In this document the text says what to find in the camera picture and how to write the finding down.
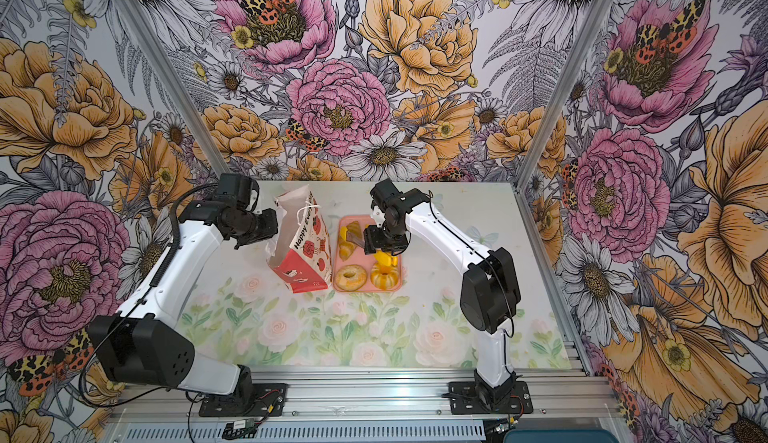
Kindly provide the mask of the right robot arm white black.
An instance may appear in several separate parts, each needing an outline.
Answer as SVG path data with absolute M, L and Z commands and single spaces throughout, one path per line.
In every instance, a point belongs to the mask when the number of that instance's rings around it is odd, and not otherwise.
M 508 362 L 507 341 L 521 301 L 513 257 L 504 248 L 490 249 L 463 233 L 433 206 L 433 196 L 418 189 L 399 191 L 387 179 L 370 191 L 375 223 L 363 230 L 364 252 L 386 275 L 413 236 L 453 265 L 462 277 L 459 308 L 473 328 L 477 364 L 474 380 L 454 382 L 444 397 L 451 413 L 507 414 L 532 411 L 527 386 Z

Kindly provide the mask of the yellow steel tongs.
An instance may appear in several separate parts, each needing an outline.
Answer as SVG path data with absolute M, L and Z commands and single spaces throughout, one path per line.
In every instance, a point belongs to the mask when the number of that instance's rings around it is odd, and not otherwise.
M 365 246 L 364 235 L 360 232 L 350 231 L 347 226 L 343 226 L 340 229 L 340 237 L 343 242 L 351 243 L 360 248 Z M 377 250 L 374 254 L 379 269 L 382 273 L 387 274 L 392 272 L 398 265 L 398 258 L 390 255 L 389 253 Z

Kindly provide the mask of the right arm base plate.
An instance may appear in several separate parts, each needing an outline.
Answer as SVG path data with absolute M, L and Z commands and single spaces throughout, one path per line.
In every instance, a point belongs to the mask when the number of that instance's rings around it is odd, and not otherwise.
M 508 381 L 496 388 L 483 381 L 451 382 L 441 397 L 448 400 L 453 415 L 522 416 L 534 412 L 528 385 L 522 380 Z

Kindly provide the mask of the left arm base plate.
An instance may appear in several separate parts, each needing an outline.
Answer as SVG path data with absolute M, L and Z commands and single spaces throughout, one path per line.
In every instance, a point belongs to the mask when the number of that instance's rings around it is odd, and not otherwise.
M 198 415 L 203 418 L 281 416 L 287 390 L 285 383 L 250 383 L 233 395 L 206 395 Z

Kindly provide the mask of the white red paper gift bag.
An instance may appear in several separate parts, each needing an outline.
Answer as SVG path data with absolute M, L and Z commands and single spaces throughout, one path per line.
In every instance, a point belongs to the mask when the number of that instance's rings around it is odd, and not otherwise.
M 267 265 L 294 293 L 327 290 L 332 251 L 321 206 L 308 185 L 275 199 L 278 233 L 267 244 Z

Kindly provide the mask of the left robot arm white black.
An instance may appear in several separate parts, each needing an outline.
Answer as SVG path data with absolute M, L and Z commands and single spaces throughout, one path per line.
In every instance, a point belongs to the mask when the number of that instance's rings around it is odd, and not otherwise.
M 170 241 L 158 261 L 114 314 L 98 316 L 87 327 L 110 381 L 198 393 L 202 414 L 245 416 L 255 410 L 250 369 L 199 354 L 176 326 L 223 242 L 232 240 L 241 248 L 277 235 L 276 212 L 258 211 L 259 195 L 256 180 L 225 173 L 173 203 Z

